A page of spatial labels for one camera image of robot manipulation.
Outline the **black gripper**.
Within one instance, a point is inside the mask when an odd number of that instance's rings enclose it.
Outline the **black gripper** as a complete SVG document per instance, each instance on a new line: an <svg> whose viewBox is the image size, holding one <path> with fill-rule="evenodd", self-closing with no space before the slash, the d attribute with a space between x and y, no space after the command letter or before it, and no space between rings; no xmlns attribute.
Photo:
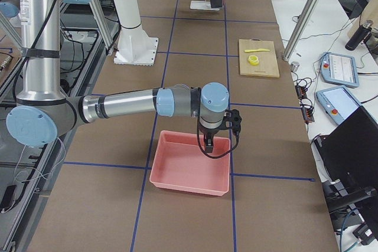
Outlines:
<svg viewBox="0 0 378 252"><path fill-rule="evenodd" d="M210 129L198 122L198 129L203 134L203 141L206 153L212 153L214 148L214 136L220 131L219 127Z"/></svg>

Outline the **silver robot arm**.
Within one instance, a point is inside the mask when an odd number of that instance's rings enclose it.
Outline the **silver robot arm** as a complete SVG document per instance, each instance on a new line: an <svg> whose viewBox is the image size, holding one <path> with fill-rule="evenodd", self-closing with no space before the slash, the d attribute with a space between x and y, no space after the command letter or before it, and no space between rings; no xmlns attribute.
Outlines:
<svg viewBox="0 0 378 252"><path fill-rule="evenodd" d="M220 83L202 88L179 84L107 96L67 97L60 89L60 3L20 0L23 88L6 117L9 134L26 146L42 146L73 128L97 119L157 112L197 119L197 140L211 156L214 135L227 130L233 112Z"/></svg>

